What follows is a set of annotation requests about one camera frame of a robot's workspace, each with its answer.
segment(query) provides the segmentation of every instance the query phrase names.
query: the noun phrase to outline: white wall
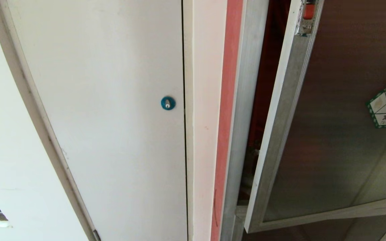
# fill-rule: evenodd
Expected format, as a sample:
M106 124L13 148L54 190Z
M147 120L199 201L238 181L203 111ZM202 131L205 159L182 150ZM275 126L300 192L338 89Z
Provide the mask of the white wall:
M85 241L0 46L0 241Z
M193 240L207 241L211 232L227 0L193 0L192 8Z

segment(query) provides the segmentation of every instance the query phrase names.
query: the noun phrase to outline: red stripe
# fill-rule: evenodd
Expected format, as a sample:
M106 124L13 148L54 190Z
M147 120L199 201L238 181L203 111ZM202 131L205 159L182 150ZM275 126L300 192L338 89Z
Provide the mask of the red stripe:
M226 182L236 65L238 61L239 34L241 30L242 2L241 0L227 0L211 241L219 241L220 236L222 201L224 184Z

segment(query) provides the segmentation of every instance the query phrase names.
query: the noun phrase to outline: door panel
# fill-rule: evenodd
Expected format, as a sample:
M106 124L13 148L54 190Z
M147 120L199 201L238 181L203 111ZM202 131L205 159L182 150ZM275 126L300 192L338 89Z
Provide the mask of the door panel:
M324 9L323 0L310 2L316 21L309 35L294 29L305 26L298 23L305 5L291 2L248 232L358 211L378 200L386 209L386 129L375 128L365 105L386 87L386 8L376 2L365 9L363 0Z
M181 1L8 6L101 239L186 240Z

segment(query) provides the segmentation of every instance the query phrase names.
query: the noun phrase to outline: open glass door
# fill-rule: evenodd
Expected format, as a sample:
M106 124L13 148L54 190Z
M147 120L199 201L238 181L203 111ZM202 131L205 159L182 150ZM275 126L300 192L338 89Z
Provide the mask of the open glass door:
M323 4L291 1L248 233L386 215L386 128L365 105L386 88L386 9Z
M264 31L261 61L269 56L269 14L277 12L271 5L282 1L255 8L257 3L245 2L224 213L231 214L233 197L237 206L235 218L223 216L222 237L241 240L242 226L250 234L384 217L386 128L376 125L370 108L385 104L372 101L386 91L386 4L383 9L378 1L331 1L323 8L323 0L292 0L276 77L269 83L273 92L266 94L258 54L251 53L254 45L246 36ZM256 12L267 12L265 30L257 27L261 19L251 20L262 17ZM248 61L256 65L248 69ZM246 98L252 93L254 100ZM260 95L268 95L269 103ZM381 234L378 240L386 240L386 229Z

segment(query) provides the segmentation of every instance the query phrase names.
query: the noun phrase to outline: blue keyhole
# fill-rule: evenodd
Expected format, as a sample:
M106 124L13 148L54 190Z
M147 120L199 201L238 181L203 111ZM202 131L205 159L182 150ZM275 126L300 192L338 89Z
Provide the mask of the blue keyhole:
M162 108L167 111L172 110L173 108L175 108L176 105L174 98L170 96L165 96L160 103L162 105Z

